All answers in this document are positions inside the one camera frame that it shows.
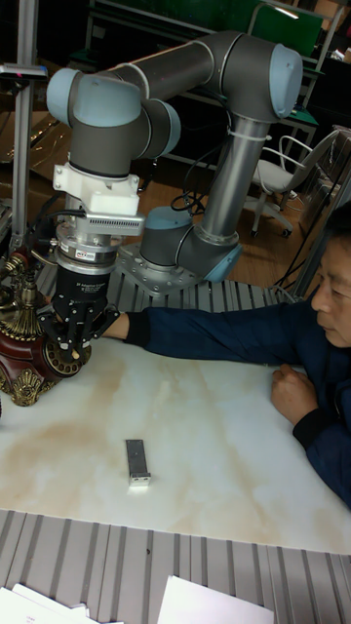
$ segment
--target small metal block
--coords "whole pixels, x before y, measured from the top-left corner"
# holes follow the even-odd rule
[[[148,486],[151,474],[147,472],[143,440],[126,440],[130,486],[141,488]]]

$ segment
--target light blue joint cap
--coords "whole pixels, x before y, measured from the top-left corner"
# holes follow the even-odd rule
[[[277,44],[269,67],[269,90],[277,117],[288,117],[293,110],[302,80],[302,58],[295,50]]]
[[[125,126],[140,112],[140,90],[136,85],[96,74],[84,76],[79,83],[73,114],[87,126]]]
[[[47,106],[49,112],[59,119],[63,124],[69,126],[68,119],[68,101],[72,82],[77,74],[78,69],[70,69],[64,67],[59,69],[51,81],[47,89]]]
[[[243,251],[242,245],[237,245],[229,254],[224,257],[213,269],[208,273],[204,280],[209,282],[221,282],[226,278],[232,270],[234,264],[237,263]]]
[[[157,101],[160,101],[165,106],[170,118],[170,136],[165,149],[160,154],[160,156],[163,156],[164,154],[169,154],[173,149],[175,149],[176,144],[180,139],[181,124],[176,110],[170,104],[166,101],[161,101],[160,99]]]
[[[145,227],[149,230],[175,230],[191,223],[188,211],[177,212],[171,206],[158,206],[148,214]]]

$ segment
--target man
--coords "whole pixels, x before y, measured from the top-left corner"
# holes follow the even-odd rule
[[[334,211],[328,232],[320,286],[307,301],[220,314],[146,308],[121,314],[105,336],[177,358],[280,365],[272,403],[351,508],[351,202]]]

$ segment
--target label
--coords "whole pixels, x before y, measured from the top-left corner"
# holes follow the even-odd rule
[[[81,282],[77,282],[77,287],[85,294],[98,294],[104,286],[105,284],[82,284]]]
[[[76,250],[75,257],[79,260],[89,260],[94,261],[96,259],[96,254],[92,252],[83,252],[82,250]]]

